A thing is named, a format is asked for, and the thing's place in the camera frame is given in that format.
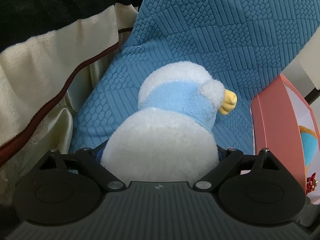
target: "red figurine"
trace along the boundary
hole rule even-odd
[[[316,173],[312,174],[311,177],[307,178],[306,194],[315,190],[318,181],[315,179]]]

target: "brown piping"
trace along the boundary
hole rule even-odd
[[[119,30],[119,33],[130,32],[132,28],[124,28]],[[67,92],[70,84],[72,83],[73,79],[77,75],[77,73],[83,69],[84,67],[94,63],[98,59],[108,55],[110,52],[118,49],[119,43],[112,45],[108,49],[104,50],[100,54],[96,55],[93,58],[90,58],[79,66],[72,72],[72,74],[68,77],[65,85],[63,86],[62,90],[59,92],[57,96],[47,102],[30,120],[27,127],[20,132],[18,135],[13,137],[8,142],[4,143],[0,146],[0,167],[5,164],[12,156],[14,156],[18,151],[22,149],[22,147],[29,141],[33,133],[35,132],[36,128],[40,124],[40,122],[44,119],[44,117],[62,100],[65,93]]]

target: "silver screw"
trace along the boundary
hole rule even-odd
[[[108,183],[108,188],[110,189],[121,189],[123,187],[123,183],[120,181],[111,181]]]
[[[212,184],[208,181],[198,181],[196,183],[196,187],[199,189],[209,189],[211,188]]]

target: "white plush toy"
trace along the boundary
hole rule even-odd
[[[236,95],[192,62],[168,64],[142,84],[138,111],[113,133],[101,165],[131,181],[199,180],[219,163],[211,132],[217,111],[229,113]]]

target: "gray ribbed surface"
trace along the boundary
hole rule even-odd
[[[238,222],[209,193],[195,192],[187,183],[157,185],[134,182],[128,190],[109,193],[94,213],[74,224],[54,228],[22,223],[7,240],[311,239],[294,223],[257,228]]]

